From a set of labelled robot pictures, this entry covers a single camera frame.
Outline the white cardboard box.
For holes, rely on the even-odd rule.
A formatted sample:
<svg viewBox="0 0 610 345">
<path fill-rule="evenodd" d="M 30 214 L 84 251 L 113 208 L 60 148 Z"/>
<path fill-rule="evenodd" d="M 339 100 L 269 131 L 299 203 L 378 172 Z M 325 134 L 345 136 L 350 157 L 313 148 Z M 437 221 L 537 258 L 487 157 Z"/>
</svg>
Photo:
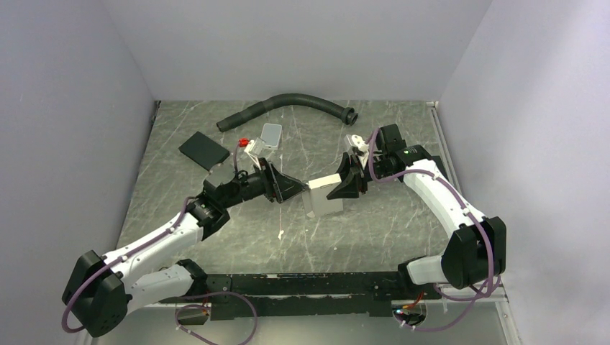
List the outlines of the white cardboard box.
<svg viewBox="0 0 610 345">
<path fill-rule="evenodd" d="M 337 173 L 308 181 L 308 189 L 301 194 L 306 216 L 316 218 L 343 211 L 342 199 L 327 198 L 341 182 Z"/>
</svg>

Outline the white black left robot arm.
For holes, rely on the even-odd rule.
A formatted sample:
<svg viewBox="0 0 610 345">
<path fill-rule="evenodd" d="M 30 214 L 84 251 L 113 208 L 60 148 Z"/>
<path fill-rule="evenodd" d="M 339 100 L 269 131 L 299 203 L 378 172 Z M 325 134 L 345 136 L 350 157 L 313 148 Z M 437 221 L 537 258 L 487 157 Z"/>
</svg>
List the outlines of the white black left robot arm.
<svg viewBox="0 0 610 345">
<path fill-rule="evenodd" d="M 75 263 L 61 300 L 64 332 L 86 330 L 103 336 L 129 313 L 158 300 L 183 296 L 196 302 L 205 296 L 207 275 L 196 263 L 182 259 L 165 270 L 153 268 L 175 252 L 215 234 L 229 219 L 229 208 L 263 196 L 282 203 L 309 189 L 260 158 L 255 171 L 218 164 L 196 196 L 187 197 L 167 223 L 123 247 L 97 254 L 90 250 Z"/>
</svg>

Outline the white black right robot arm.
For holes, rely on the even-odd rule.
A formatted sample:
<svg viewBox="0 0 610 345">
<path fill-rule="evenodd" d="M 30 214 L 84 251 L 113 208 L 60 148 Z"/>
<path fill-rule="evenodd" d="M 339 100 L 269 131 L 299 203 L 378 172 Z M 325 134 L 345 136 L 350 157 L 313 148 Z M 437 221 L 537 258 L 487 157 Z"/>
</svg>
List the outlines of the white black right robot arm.
<svg viewBox="0 0 610 345">
<path fill-rule="evenodd" d="M 377 128 L 368 139 L 345 137 L 347 151 L 337 174 L 340 183 L 327 200 L 359 198 L 368 184 L 399 181 L 414 191 L 437 217 L 448 238 L 441 253 L 407 260 L 398 266 L 396 288 L 414 298 L 425 285 L 474 288 L 490 295 L 506 269 L 506 225 L 469 203 L 445 177 L 436 156 L 423 146 L 409 146 L 397 125 Z"/>
</svg>

